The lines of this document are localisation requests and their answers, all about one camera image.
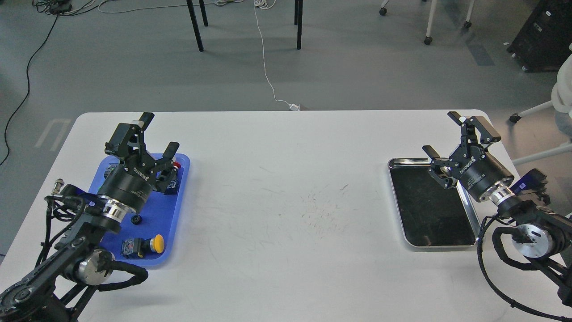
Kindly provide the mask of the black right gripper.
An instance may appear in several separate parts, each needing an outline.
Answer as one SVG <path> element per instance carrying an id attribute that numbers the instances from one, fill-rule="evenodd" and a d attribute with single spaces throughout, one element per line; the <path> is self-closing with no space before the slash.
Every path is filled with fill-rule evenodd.
<path id="1" fill-rule="evenodd" d="M 449 158 L 441 157 L 431 145 L 421 147 L 429 157 L 431 177 L 443 188 L 454 188 L 459 181 L 477 202 L 488 199 L 498 183 L 511 185 L 514 175 L 488 152 L 490 145 L 502 139 L 488 120 L 456 111 L 447 115 L 460 126 L 460 144 Z"/>

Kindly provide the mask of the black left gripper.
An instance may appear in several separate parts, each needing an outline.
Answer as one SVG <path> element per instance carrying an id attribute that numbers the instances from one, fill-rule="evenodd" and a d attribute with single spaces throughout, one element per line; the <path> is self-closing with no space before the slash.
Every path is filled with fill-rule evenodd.
<path id="1" fill-rule="evenodd" d="M 154 116 L 152 112 L 143 112 L 138 120 L 118 124 L 105 144 L 105 153 L 121 161 L 98 189 L 98 199 L 114 200 L 140 214 L 155 191 L 156 179 L 173 179 L 177 175 L 174 155 L 180 143 L 170 141 L 157 160 L 146 149 L 144 132 Z"/>

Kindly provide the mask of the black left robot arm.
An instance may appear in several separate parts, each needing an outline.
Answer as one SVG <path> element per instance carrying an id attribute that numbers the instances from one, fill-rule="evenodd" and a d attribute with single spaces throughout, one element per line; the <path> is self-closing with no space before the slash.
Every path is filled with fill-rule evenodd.
<path id="1" fill-rule="evenodd" d="M 128 213 L 140 214 L 153 191 L 164 192 L 179 165 L 172 141 L 160 159 L 147 152 L 144 133 L 154 114 L 120 123 L 105 144 L 118 159 L 98 192 L 57 181 L 45 197 L 46 236 L 35 268 L 1 294 L 3 322 L 76 322 L 94 293 L 143 283 L 145 268 L 118 261 L 100 246 L 107 232 L 119 233 Z"/>

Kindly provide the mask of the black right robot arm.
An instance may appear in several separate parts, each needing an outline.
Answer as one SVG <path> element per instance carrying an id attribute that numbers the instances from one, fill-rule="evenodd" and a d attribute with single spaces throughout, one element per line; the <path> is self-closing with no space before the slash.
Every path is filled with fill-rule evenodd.
<path id="1" fill-rule="evenodd" d="M 564 316 L 546 314 L 523 305 L 500 291 L 486 273 L 483 238 L 488 227 L 498 221 L 492 243 L 500 260 L 521 271 L 539 271 L 558 286 L 563 305 L 571 306 L 571 267 L 552 257 L 571 245 L 571 220 L 556 214 L 535 200 L 525 199 L 511 189 L 513 174 L 489 153 L 490 145 L 502 137 L 483 116 L 465 117 L 450 111 L 448 116 L 460 127 L 460 143 L 449 157 L 440 157 L 431 145 L 424 145 L 429 156 L 429 174 L 443 188 L 460 184 L 476 202 L 492 201 L 498 211 L 484 218 L 477 238 L 477 257 L 488 285 L 511 307 L 543 318 L 569 322 Z"/>

